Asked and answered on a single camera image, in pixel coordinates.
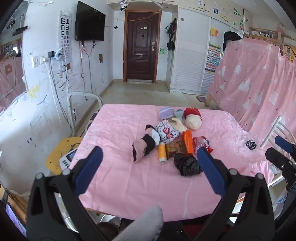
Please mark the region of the grey knit gloved hand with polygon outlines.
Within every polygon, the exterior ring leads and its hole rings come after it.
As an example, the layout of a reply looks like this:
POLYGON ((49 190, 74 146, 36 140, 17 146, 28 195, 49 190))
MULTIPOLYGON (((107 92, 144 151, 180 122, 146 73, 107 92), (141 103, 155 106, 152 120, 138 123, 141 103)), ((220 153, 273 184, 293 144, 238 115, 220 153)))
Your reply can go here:
POLYGON ((155 205, 132 222, 113 240, 157 240, 164 224, 162 209, 155 205))

